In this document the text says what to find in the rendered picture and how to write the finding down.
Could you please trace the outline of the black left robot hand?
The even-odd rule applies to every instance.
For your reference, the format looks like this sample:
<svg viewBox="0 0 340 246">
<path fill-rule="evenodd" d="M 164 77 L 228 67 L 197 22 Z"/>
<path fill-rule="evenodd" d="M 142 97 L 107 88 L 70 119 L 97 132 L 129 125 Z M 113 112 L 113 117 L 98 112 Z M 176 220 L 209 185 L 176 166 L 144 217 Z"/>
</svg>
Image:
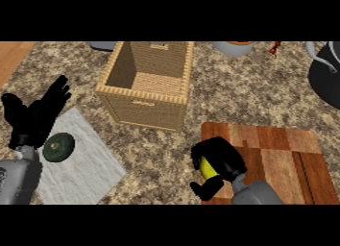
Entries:
<svg viewBox="0 0 340 246">
<path fill-rule="evenodd" d="M 58 113 L 70 98 L 67 78 L 60 75 L 52 82 L 42 98 L 26 106 L 13 93 L 1 95 L 4 119 L 13 127 L 8 147 L 39 148 L 48 138 Z"/>
</svg>

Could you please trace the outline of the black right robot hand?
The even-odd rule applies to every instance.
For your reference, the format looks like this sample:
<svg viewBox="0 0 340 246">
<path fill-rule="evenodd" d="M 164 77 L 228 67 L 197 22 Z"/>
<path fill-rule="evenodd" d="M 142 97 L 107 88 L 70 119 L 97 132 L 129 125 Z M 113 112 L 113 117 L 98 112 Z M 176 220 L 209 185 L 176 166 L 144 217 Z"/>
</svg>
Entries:
<svg viewBox="0 0 340 246">
<path fill-rule="evenodd" d="M 207 159 L 217 175 L 204 180 L 203 184 L 191 182 L 189 187 L 200 199 L 207 201 L 222 188 L 223 182 L 234 182 L 236 177 L 245 173 L 245 162 L 238 150 L 220 136 L 203 140 L 191 148 L 192 165 L 198 171 L 201 158 Z"/>
</svg>

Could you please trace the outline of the yellow pear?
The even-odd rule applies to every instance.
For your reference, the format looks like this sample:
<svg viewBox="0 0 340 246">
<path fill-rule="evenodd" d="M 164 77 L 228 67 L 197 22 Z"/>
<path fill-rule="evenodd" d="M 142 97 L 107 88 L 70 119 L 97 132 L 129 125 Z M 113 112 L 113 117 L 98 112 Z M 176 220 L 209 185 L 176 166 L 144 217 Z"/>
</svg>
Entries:
<svg viewBox="0 0 340 246">
<path fill-rule="evenodd" d="M 201 176 L 203 176 L 204 180 L 207 180 L 209 178 L 211 178 L 211 177 L 214 177 L 217 175 L 217 173 L 213 170 L 206 158 L 201 158 L 200 172 L 201 172 Z"/>
</svg>

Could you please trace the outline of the wooden cutting board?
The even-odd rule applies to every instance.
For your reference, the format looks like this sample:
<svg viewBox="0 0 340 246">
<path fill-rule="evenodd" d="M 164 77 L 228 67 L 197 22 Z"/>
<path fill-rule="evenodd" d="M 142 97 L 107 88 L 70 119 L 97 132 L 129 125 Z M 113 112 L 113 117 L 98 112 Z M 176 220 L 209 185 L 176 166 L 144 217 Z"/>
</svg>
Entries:
<svg viewBox="0 0 340 246">
<path fill-rule="evenodd" d="M 201 140 L 214 136 L 229 141 L 244 158 L 247 185 L 264 181 L 285 204 L 340 204 L 310 131 L 204 122 Z"/>
</svg>

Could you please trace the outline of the wicker basket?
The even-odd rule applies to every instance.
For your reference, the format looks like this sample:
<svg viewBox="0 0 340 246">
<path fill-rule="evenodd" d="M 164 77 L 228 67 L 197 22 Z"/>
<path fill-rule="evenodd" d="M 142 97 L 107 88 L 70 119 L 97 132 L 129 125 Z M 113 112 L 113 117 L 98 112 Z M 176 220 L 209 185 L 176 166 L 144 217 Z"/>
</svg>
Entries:
<svg viewBox="0 0 340 246">
<path fill-rule="evenodd" d="M 192 41 L 117 41 L 95 93 L 117 123 L 179 131 Z"/>
</svg>

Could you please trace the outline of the dark green round vegetable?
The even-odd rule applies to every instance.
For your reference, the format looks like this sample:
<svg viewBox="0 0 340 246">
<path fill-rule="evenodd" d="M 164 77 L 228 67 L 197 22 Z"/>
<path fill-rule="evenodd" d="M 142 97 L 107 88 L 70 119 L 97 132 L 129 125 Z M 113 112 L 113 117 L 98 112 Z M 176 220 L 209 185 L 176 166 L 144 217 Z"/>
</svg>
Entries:
<svg viewBox="0 0 340 246">
<path fill-rule="evenodd" d="M 42 149 L 42 156 L 48 162 L 64 161 L 74 149 L 74 138 L 69 133 L 54 134 L 45 144 Z"/>
</svg>

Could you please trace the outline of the pale grey placemat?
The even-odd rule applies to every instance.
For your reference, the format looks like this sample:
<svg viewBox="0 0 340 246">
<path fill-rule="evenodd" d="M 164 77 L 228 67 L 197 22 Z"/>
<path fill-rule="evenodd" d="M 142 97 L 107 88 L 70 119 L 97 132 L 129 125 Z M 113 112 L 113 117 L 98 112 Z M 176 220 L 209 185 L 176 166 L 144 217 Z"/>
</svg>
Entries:
<svg viewBox="0 0 340 246">
<path fill-rule="evenodd" d="M 61 162 L 43 157 L 36 193 L 45 205 L 95 205 L 126 175 L 79 111 L 71 108 L 55 119 L 51 135 L 69 133 L 74 148 Z"/>
</svg>

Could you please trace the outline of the black pot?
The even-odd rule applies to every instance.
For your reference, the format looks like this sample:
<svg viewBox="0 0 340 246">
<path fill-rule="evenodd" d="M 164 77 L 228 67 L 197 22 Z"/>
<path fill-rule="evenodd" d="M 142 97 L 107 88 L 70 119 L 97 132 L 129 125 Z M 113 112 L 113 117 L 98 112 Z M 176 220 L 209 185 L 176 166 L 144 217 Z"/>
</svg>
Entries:
<svg viewBox="0 0 340 246">
<path fill-rule="evenodd" d="M 312 41 L 304 42 L 313 59 L 309 68 L 309 84 L 323 102 L 340 110 L 340 41 L 328 41 L 315 52 Z"/>
</svg>

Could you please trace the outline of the grey pot with orange content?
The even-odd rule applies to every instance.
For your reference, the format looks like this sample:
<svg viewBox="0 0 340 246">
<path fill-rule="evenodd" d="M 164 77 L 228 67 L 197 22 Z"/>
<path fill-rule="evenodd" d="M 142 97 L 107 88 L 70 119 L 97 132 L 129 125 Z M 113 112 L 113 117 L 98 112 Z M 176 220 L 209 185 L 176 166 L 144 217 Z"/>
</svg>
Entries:
<svg viewBox="0 0 340 246">
<path fill-rule="evenodd" d="M 244 56 L 254 45 L 253 41 L 214 41 L 213 48 L 226 56 Z"/>
</svg>

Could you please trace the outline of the small red object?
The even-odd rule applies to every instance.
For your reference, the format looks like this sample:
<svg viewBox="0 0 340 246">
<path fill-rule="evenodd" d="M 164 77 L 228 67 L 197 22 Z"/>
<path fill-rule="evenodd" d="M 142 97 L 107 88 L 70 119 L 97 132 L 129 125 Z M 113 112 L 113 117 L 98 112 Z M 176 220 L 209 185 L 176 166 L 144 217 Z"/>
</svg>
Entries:
<svg viewBox="0 0 340 246">
<path fill-rule="evenodd" d="M 269 49 L 269 53 L 276 57 L 276 50 L 278 50 L 278 47 L 281 46 L 282 42 L 281 41 L 275 41 L 275 44 L 272 46 L 272 48 Z"/>
</svg>

